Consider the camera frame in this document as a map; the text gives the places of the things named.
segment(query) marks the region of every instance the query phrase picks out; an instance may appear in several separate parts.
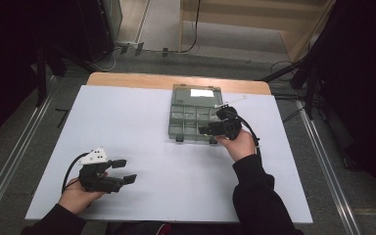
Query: white table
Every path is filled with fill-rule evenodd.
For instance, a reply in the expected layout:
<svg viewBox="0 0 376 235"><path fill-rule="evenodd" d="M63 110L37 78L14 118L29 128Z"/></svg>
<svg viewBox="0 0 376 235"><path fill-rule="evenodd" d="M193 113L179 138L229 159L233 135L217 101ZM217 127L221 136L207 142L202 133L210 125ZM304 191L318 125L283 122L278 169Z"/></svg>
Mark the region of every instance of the white table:
<svg viewBox="0 0 376 235"><path fill-rule="evenodd" d="M275 191L294 222L312 222L274 97L246 95L233 107L260 138L263 167L276 178ZM243 96L222 90L224 101ZM58 202L72 160L103 146L111 160L127 160L125 168L109 169L109 176L136 173L136 182L94 202L82 217L237 222L233 161L221 146L168 139L170 98L166 89L82 86L25 218L42 218ZM75 166L70 178L79 170Z"/></svg>

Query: cable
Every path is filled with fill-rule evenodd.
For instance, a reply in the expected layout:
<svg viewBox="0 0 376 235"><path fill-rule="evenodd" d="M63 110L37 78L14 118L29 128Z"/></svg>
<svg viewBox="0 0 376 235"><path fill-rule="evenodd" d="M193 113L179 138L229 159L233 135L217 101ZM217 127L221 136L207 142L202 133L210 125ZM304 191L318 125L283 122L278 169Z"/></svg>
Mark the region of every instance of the cable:
<svg viewBox="0 0 376 235"><path fill-rule="evenodd" d="M197 8L197 17L195 19L195 36L194 36L194 42L192 43L191 47L188 50L184 51L156 51L156 50L146 50L142 49L142 51L147 51L147 52L156 52L156 53L176 53L176 54L183 54L191 51L194 46L197 44L197 37L198 37L198 17L200 16L200 5L201 5L201 0L198 0L198 8Z"/></svg>
<svg viewBox="0 0 376 235"><path fill-rule="evenodd" d="M289 63L289 64L291 64L290 67L291 67L292 69L294 69L294 70L297 69L297 68L294 68L294 67L293 67L293 63L290 62L290 61L280 61L280 62L276 62L276 63L274 63L273 65L271 65L271 67L270 67L270 74L273 74L273 68L274 68L274 66L276 66L276 65L278 65L278 64L280 64L280 63ZM292 80L293 78L290 78L290 79L282 79L282 78L278 77L278 79L281 80L281 81L290 81L290 80Z"/></svg>
<svg viewBox="0 0 376 235"><path fill-rule="evenodd" d="M62 190L61 190L61 193L62 193L62 194L64 193L64 191L66 191L66 189L67 189L70 185L72 185L73 183L77 182L78 179L75 180L74 182L70 183L69 185L66 185L66 184L67 184L67 180L69 179L69 175L70 175L71 169L74 167L75 163L77 163L77 161L78 161L79 159L81 159L82 157L84 157L84 156L86 156L86 155L88 155L88 153L84 153L84 154L78 156L78 157L75 158L75 159L72 161L72 163L70 164L69 169L68 169L67 172L66 172L66 176L64 177L63 187L62 187Z"/></svg>
<svg viewBox="0 0 376 235"><path fill-rule="evenodd" d="M91 64L91 65L94 66L95 68L99 69L100 71L111 71L111 70L114 69L115 66L116 66L115 53L116 53L119 49L121 49L121 47L118 48L118 49L116 49L116 50L113 52L113 54L112 54L112 58L113 58L114 64L113 64L113 66L112 66L111 68L104 70L104 69L98 67L96 64Z"/></svg>
<svg viewBox="0 0 376 235"><path fill-rule="evenodd" d="M301 110L303 110L304 108L300 108L296 111L294 111L293 113L291 113L289 116L287 116L286 118L282 119L282 122L285 123L286 121L292 119L294 116L296 116Z"/></svg>

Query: black cable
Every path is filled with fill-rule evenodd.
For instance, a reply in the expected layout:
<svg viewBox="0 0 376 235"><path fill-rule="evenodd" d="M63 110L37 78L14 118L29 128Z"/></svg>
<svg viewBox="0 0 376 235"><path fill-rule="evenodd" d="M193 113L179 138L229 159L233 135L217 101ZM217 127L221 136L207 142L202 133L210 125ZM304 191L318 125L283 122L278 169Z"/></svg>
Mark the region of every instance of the black cable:
<svg viewBox="0 0 376 235"><path fill-rule="evenodd" d="M197 17L195 19L195 37L194 37L194 42L192 43L191 47L188 50L184 50L184 51L166 51L167 53L177 53L177 54L187 53L187 52L191 51L194 48L195 44L197 44L197 37L198 37L198 17L200 16L200 5L201 5L201 0L198 0ZM146 49L142 49L142 51L157 52L157 53L163 53L164 52L164 51L146 50Z"/></svg>
<svg viewBox="0 0 376 235"><path fill-rule="evenodd" d="M68 169L67 172L66 172L66 176L64 177L63 187L62 187L62 190L61 190L61 193L62 193L62 194L64 193L64 191L66 191L67 187L69 187L69 186L72 185L73 183L77 182L77 181L75 181L75 182L70 183L69 185L66 185L66 184L67 184L67 180L69 179L70 172L71 172L72 168L74 167L75 163L77 163L78 160L80 160L82 157L84 157L84 156L86 156L86 155L88 155L88 153L84 153L84 154L78 156L78 157L75 158L75 159L72 161L72 163L70 164L69 169Z"/></svg>
<svg viewBox="0 0 376 235"><path fill-rule="evenodd" d="M285 123L286 121L292 119L294 116L296 116L301 110L303 110L304 108L300 108L296 111L294 111L293 113L291 113L289 116L287 116L286 118L282 119L282 122Z"/></svg>

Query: finger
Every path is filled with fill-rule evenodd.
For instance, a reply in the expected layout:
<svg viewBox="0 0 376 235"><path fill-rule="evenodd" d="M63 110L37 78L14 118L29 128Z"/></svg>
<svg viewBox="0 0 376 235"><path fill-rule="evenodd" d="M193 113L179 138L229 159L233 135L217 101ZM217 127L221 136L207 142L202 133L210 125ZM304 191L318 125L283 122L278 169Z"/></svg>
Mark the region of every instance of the finger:
<svg viewBox="0 0 376 235"><path fill-rule="evenodd" d="M222 135L218 135L218 136L215 136L214 137L215 140L220 143L222 146L226 146L228 143L230 143L230 140L228 140L227 138L225 138L224 136Z"/></svg>
<svg viewBox="0 0 376 235"><path fill-rule="evenodd" d="M101 197L103 197L103 195L105 195L106 192L91 192L91 193L88 193L88 197L91 199L91 201L94 201L94 200L97 200Z"/></svg>

